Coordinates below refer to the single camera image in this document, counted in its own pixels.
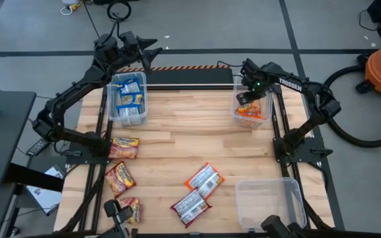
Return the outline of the orange chicken ramen pack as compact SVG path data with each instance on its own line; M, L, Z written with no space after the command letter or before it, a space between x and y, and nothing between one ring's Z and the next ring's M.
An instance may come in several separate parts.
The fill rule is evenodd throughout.
M209 162L206 162L185 181L185 186L191 191L197 190L207 200L224 181L225 178Z
M249 104L240 106L237 111L242 115L260 115L261 114L261 104L259 101L253 101Z
M242 116L244 118L253 118L253 119L258 119L258 120L265 120L265 118L261 116L261 112L260 111L255 111L255 112L251 112L251 111L236 111L235 114L238 115L238 116Z

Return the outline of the blue soy sauce ramen pack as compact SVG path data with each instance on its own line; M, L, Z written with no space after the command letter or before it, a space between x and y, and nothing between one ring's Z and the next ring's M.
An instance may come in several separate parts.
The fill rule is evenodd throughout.
M144 112L144 108L139 104L126 104L116 107L119 117L129 118L132 116L141 115Z
M141 105L144 102L144 95L141 93L130 93L120 95L121 106Z
M127 79L119 84L116 84L116 88L120 94L128 93L141 93L141 87L138 79Z

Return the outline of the black hazard-striped floor mat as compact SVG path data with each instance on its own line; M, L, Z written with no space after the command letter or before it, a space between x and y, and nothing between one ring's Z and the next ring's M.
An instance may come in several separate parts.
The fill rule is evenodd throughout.
M112 76L112 82L126 79L139 79L139 82L156 87L168 85L233 85L232 69L226 65L188 65L153 67L145 74L142 67L125 67Z

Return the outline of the red roast beef ramen pack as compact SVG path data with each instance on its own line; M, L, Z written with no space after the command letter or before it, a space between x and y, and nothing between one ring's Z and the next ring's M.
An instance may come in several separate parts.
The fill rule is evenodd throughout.
M185 228L188 228L210 208L211 205L200 195L198 190L193 190L170 207L178 215Z

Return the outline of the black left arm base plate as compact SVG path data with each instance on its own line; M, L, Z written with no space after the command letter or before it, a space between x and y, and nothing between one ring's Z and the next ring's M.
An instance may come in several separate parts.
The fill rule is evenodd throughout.
M102 165L109 163L109 146L89 147L80 143L71 142L69 149L63 153L66 163L72 165Z

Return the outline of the black desk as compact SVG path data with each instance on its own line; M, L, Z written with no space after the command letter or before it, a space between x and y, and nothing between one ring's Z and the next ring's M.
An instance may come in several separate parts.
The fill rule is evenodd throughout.
M0 91L0 184L11 164L36 93Z

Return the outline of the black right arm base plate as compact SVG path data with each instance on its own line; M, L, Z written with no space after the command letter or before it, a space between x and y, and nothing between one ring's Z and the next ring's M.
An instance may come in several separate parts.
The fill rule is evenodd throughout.
M275 157L278 162L315 163L333 153L332 149L324 148L319 139L312 137L304 138L301 146L294 151L285 152L283 145L282 138L273 140Z

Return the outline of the clear plastic bin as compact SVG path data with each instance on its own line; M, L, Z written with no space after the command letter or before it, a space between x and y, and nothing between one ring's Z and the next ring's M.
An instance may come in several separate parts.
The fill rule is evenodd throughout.
M141 87L141 94L144 95L144 102L141 106L144 108L144 112L138 116L132 116L129 118L119 117L117 106L121 105L120 94L116 88L116 84L119 84L127 79L136 78L139 81ZM131 72L131 73L119 73L112 76L112 81L106 86L107 87L107 114L108 119L113 122L119 122L122 127L139 126L146 122L148 115L148 92L147 92L147 81L146 74L142 72Z
M232 96L232 117L233 122L243 127L251 128L252 130L258 130L264 123L267 123L271 120L272 107L273 107L273 97L270 92L267 92L266 96L255 101L259 101L261 104L261 116L265 120L258 120L253 118L244 118L235 114L237 109L241 106L237 99L236 95L242 92L245 92L247 89L241 84L241 77L233 77L233 96Z
M262 232L261 223L271 215L285 225L307 225L300 186L293 178L240 181L235 193L238 221L245 231Z

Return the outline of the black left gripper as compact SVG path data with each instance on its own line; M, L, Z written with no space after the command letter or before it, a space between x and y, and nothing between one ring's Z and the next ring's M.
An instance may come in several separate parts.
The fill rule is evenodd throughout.
M127 31L119 35L123 47L120 49L120 61L122 63L135 63L142 61L145 71L151 71L152 61L163 51L163 48L145 50L157 42L157 39L143 39L135 36L132 31Z

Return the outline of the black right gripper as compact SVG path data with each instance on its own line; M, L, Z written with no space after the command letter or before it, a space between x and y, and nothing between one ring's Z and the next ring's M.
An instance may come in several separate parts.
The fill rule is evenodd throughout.
M247 58L241 67L241 84L246 91L236 95L240 105L249 104L266 96L268 91L267 74L257 66L251 59Z

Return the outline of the black power adapter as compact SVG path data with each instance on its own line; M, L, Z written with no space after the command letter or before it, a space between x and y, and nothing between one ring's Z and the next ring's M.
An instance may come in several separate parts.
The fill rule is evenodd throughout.
M30 147L25 154L29 157L34 157L39 155L44 149L49 146L50 142L40 139L32 147Z

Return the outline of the red and yellow ramen pack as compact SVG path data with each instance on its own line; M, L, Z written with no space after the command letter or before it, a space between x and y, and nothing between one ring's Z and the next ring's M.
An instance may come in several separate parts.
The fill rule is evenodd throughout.
M108 157L110 159L135 159L139 142L138 138L113 138Z
M127 220L129 224L136 225L142 221L143 204L136 197L119 199L122 207L129 206L132 209L132 217Z
M136 186L136 181L123 161L109 169L105 173L105 178L115 198Z

